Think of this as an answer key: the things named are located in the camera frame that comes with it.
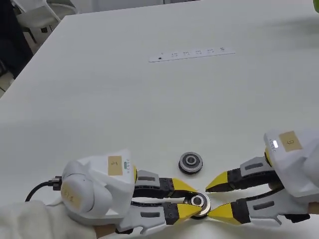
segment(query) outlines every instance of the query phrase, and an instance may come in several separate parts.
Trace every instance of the white cloth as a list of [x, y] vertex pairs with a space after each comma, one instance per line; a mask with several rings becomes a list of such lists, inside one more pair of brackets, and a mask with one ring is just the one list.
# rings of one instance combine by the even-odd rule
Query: white cloth
[[0, 239], [96, 239], [96, 234], [71, 220], [62, 203], [31, 201], [0, 207]]

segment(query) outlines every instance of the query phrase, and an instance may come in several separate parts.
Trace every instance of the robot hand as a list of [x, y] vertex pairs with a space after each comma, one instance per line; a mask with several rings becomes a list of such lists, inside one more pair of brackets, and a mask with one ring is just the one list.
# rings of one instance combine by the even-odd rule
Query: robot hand
[[228, 192], [262, 184], [274, 190], [213, 209], [208, 216], [235, 225], [254, 223], [279, 226], [279, 215], [293, 223], [310, 218], [312, 202], [319, 202], [319, 132], [271, 131], [265, 134], [263, 157], [255, 157], [239, 168], [223, 172], [206, 192]]
[[197, 191], [176, 178], [137, 171], [130, 152], [72, 161], [62, 175], [62, 200], [73, 220], [90, 226], [115, 224], [117, 233], [152, 234], [198, 214], [188, 203], [139, 203], [134, 198], [193, 198]]

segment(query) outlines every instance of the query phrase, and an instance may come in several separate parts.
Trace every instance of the chair leg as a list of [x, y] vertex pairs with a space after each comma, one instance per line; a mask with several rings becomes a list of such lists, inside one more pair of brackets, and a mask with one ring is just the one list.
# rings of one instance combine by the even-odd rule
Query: chair leg
[[33, 36], [33, 34], [32, 34], [32, 31], [31, 31], [31, 29], [30, 28], [28, 28], [28, 33], [30, 34], [30, 36], [31, 36], [31, 38], [32, 38], [32, 40], [33, 40], [33, 42], [35, 43], [35, 44], [37, 44], [37, 42], [36, 42], [36, 40], [35, 40], [35, 38], [34, 38], [34, 36]]

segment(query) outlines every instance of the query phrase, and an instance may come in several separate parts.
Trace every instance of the led light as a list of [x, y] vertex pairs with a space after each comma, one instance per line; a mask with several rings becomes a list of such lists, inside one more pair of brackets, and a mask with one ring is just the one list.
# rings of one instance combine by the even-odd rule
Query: led light
[[273, 141], [273, 144], [274, 144], [274, 147], [275, 147], [275, 148], [278, 148], [278, 144], [277, 144], [277, 141], [276, 141], [276, 140]]

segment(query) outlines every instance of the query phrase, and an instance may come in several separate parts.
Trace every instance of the robot finger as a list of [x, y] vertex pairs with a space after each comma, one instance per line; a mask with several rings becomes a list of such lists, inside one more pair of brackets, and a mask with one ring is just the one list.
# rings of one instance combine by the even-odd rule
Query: robot finger
[[308, 203], [295, 201], [284, 188], [238, 199], [213, 209], [207, 215], [234, 225], [252, 222], [263, 226], [280, 226], [282, 222], [278, 219], [279, 215], [285, 216], [293, 223], [310, 218]]
[[140, 170], [133, 197], [144, 198], [184, 198], [194, 195], [197, 191], [177, 178], [159, 178], [155, 173]]
[[129, 213], [117, 225], [120, 234], [132, 233], [142, 227], [141, 234], [150, 235], [167, 226], [179, 224], [198, 214], [201, 207], [183, 203], [137, 203], [132, 202]]
[[221, 173], [206, 187], [206, 192], [229, 192], [274, 182], [280, 179], [265, 154], [248, 160], [240, 168]]

